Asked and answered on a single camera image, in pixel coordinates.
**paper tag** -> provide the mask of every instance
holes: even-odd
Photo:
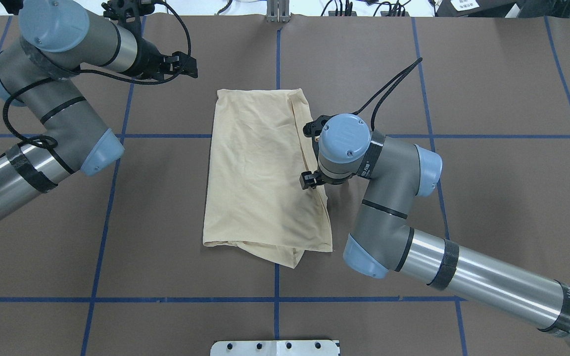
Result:
[[[479,7],[479,4],[476,2],[476,0],[450,0],[450,2],[457,11],[466,11]]]

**folded cloth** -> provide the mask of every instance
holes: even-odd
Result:
[[[204,246],[237,246],[294,268],[305,250],[332,252],[324,187],[315,171],[303,90],[219,90],[210,146]]]

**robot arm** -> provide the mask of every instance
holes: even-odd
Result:
[[[355,175],[369,179],[344,249],[351,268],[374,278],[389,270],[405,273],[522,318],[570,346],[570,286],[406,225],[414,197],[430,195],[439,181],[439,155],[369,133],[350,113],[319,117],[303,131],[320,136],[319,168],[301,174],[303,189],[341,184]]]
[[[19,14],[22,36],[0,52],[4,115],[10,104],[27,106],[46,132],[20,137],[23,142],[0,157],[0,220],[71,174],[83,171],[92,176],[124,153],[120,140],[69,80],[79,73],[97,73],[81,70],[81,63],[128,77],[157,79],[123,79],[137,84],[165,83],[180,74],[197,77],[190,40],[188,54],[164,56],[142,38],[140,15],[151,13],[155,3],[103,4],[104,15],[118,20],[117,25],[73,0],[8,3],[7,9]],[[163,79],[165,74],[172,77]]]

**gray tabletop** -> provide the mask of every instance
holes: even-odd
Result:
[[[218,89],[303,88],[314,117],[332,115],[422,56],[376,119],[443,158],[440,189],[409,222],[570,284],[570,20],[185,21],[199,79],[74,79],[125,155],[0,222],[0,355],[207,355],[215,340],[299,338],[340,340],[346,356],[570,355],[446,291],[349,269],[342,249],[364,180],[327,188],[334,252],[305,253],[293,270],[201,244]],[[18,36],[16,18],[0,17],[0,49]],[[147,18],[145,37],[163,52],[185,47],[165,14]],[[27,109],[11,117],[43,131]],[[0,119],[0,153],[14,143]]]

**white bracket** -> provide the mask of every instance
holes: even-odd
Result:
[[[289,0],[267,0],[267,22],[289,22]]]
[[[340,356],[337,340],[216,342],[210,356]]]

